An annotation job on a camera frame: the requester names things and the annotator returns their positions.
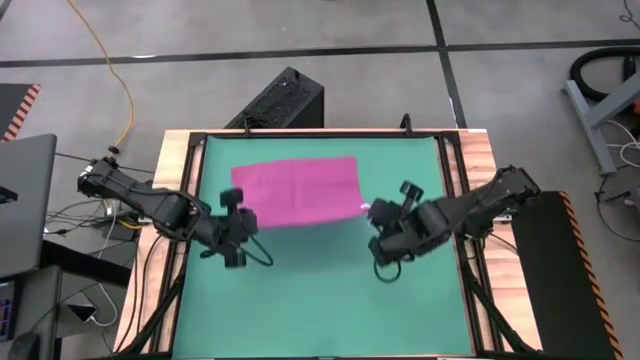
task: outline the desk leg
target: desk leg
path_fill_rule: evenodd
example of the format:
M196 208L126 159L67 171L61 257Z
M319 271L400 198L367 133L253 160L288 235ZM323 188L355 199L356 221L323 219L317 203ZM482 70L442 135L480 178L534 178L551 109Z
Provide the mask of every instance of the desk leg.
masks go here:
M59 266L62 271L110 283L123 288L129 285L131 270L68 247L44 240L40 254L40 267Z

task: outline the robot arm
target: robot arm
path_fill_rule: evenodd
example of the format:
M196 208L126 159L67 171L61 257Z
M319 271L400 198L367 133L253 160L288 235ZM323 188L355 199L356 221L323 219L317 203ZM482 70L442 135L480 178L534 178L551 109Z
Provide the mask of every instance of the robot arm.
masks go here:
M400 191L406 196L402 205L376 199L369 209L379 232L369 249L380 266L413 261L445 243L453 232L486 237L496 216L517 210L540 193L524 169L513 166L498 170L491 182L461 197L428 200L413 209L422 189L405 182Z
M118 199L153 220L159 234L171 241L197 240L208 250L200 257L220 254L225 267L246 265L241 244L258 232L256 216L238 209L242 190L220 195L226 216L212 216L211 207L193 196L164 188L152 189L118 170L113 158L94 160L78 177L78 191L105 199Z

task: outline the gray metal stand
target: gray metal stand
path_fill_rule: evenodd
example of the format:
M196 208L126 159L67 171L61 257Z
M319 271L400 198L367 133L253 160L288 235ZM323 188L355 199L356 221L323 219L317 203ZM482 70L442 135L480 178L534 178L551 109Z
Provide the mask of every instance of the gray metal stand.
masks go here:
M640 73L630 77L629 80L625 81L624 84L609 94L593 109L587 104L575 81L567 81L565 90L569 98L571 98L573 107L580 118L580 123L591 143L591 148L596 154L600 164L600 171L602 174L615 173L617 166L602 135L602 126L606 124L607 120L620 113L640 97Z

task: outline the black and orange hazard stripe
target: black and orange hazard stripe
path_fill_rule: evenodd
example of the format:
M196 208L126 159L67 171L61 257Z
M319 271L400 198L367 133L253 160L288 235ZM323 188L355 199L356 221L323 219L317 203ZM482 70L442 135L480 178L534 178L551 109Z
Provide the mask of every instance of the black and orange hazard stripe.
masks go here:
M27 114L29 113L29 110L31 110L33 103L36 101L36 96L38 96L39 92L40 85L38 84L33 84L29 89L27 89L27 93L24 95L22 102L20 102L15 115L11 119L9 126L0 139L0 142L11 141L18 136L18 131L20 131L20 128L27 119Z
M593 267L591 266L591 260L589 260L589 253L587 252L587 247L584 245L584 239L582 238L582 234L580 233L580 227L578 226L578 220L576 219L576 214L573 212L573 207L571 206L571 201L569 200L569 195L564 192L558 192L560 197L562 197L562 201L567 210L567 216L569 216L569 222L571 223L571 227L573 228L573 236L576 239L576 244L578 245L580 257L584 262L584 268L587 272L587 276L589 281L591 282L591 290L593 291L593 296L596 299L596 303L600 308L600 316L602 317L602 321L604 322L604 327L609 334L609 342L613 347L613 351L616 357L616 360L622 360L624 357L622 356L622 349L620 348L620 343L618 342L618 338L616 337L616 332L613 328L613 324L611 323L611 318L609 317L609 312L607 311L607 306L604 302L604 298L602 297L602 293L600 292L600 285L598 285L598 279L596 278L596 274L593 272Z
M512 227L542 350L624 359L567 193L542 192Z

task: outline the black box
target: black box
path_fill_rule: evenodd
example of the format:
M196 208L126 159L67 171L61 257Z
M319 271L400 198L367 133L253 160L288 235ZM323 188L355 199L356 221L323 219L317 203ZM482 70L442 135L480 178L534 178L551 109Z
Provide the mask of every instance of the black box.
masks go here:
M324 86L287 67L227 129L323 128Z

